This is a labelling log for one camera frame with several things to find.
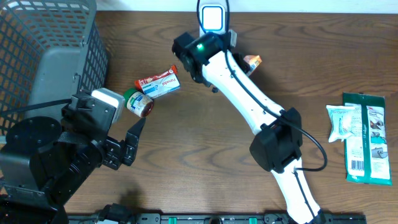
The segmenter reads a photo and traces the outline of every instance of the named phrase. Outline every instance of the green light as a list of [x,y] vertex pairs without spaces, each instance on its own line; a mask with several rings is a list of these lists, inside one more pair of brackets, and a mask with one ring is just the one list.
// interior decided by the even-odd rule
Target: green light
[[205,47],[203,46],[203,44],[198,44],[197,48],[198,48],[198,50],[203,50]]

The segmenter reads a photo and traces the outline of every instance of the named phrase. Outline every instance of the basket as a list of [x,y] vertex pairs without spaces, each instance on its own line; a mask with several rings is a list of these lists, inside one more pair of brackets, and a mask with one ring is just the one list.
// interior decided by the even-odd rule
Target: basket
[[[0,10],[0,111],[104,85],[108,58],[95,0],[6,0]],[[63,106],[0,117],[1,134],[23,118],[60,120]]]

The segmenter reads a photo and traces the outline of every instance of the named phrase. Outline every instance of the toothpaste box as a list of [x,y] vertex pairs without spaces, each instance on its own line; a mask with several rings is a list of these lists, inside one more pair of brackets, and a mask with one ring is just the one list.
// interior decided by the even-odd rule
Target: toothpaste box
[[171,91],[177,90],[179,88],[180,82],[175,74],[171,74],[151,83],[142,85],[144,94],[152,99],[162,96],[166,93],[170,93]]

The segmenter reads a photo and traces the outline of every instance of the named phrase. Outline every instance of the wood grain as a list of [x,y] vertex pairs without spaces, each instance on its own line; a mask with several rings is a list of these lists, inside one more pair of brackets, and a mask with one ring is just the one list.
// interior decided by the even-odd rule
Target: wood grain
[[[325,105],[342,104],[342,93],[386,96],[387,140],[392,178],[398,178],[398,20],[393,15],[233,13],[238,51],[259,54],[252,80],[284,108],[295,107],[304,128],[328,153],[328,167],[306,173],[321,208],[364,213],[368,223],[398,223],[398,187],[345,181],[344,146],[327,143]],[[141,136],[137,159],[118,171],[94,171],[67,203],[71,213],[90,213],[108,203],[180,212],[264,212],[286,204],[270,173],[249,153],[253,135],[221,94],[196,84],[173,56],[173,39],[198,35],[187,12],[99,12],[99,32],[110,54],[106,86],[123,93],[134,80],[179,68],[181,89],[155,101]],[[123,139],[138,117],[129,111],[110,135]],[[307,139],[306,167],[322,164]]]

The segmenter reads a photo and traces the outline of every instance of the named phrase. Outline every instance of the green package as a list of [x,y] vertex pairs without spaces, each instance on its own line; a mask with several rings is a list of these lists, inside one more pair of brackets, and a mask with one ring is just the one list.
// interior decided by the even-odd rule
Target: green package
[[355,107],[351,120],[354,135],[345,140],[347,180],[392,185],[384,97],[343,93],[343,104]]

